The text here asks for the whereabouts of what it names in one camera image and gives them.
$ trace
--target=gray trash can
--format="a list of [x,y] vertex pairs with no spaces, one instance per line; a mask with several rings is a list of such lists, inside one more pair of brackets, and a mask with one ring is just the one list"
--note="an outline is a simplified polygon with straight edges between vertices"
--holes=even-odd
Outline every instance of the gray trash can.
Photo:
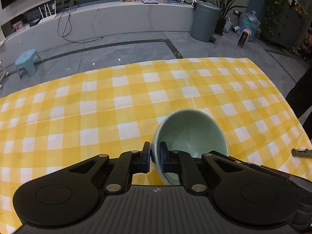
[[191,36],[196,40],[209,42],[213,36],[221,9],[206,2],[197,2],[191,28]]

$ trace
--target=screw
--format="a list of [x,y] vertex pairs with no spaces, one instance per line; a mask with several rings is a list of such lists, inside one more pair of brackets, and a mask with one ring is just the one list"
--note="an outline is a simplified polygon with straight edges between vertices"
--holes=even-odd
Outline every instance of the screw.
[[106,190],[110,192],[117,192],[121,189],[121,185],[118,184],[109,184],[106,186]]
[[195,192],[203,192],[207,189],[207,187],[202,184],[195,184],[195,185],[192,185],[191,189]]

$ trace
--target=ceramic bowl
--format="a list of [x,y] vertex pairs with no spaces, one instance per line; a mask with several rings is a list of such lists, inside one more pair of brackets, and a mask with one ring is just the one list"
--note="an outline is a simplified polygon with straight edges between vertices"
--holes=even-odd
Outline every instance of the ceramic bowl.
[[152,140],[152,160],[157,176],[165,185],[179,185],[178,175],[162,173],[159,145],[165,141],[168,150],[181,150],[193,158],[215,150],[229,155],[227,140],[218,124],[207,114],[195,109],[181,109],[167,116],[158,126]]

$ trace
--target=person's leg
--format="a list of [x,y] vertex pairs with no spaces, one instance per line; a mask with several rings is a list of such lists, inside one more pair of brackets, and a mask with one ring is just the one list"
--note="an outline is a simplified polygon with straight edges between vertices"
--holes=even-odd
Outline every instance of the person's leg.
[[286,101],[293,109],[297,118],[300,118],[312,105],[312,68],[296,83],[286,96]]
[[303,129],[309,137],[309,140],[312,139],[312,113],[309,114],[305,123],[303,123]]

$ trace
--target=table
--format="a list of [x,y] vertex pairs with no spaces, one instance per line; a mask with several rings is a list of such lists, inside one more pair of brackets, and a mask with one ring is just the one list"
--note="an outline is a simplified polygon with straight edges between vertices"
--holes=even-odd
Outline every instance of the table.
[[[20,226],[12,196],[47,173],[106,153],[141,150],[173,111],[196,108],[219,124],[230,155],[312,180],[311,148],[284,97],[249,59],[159,60],[88,71],[0,99],[0,233]],[[155,172],[133,184],[160,185]]]

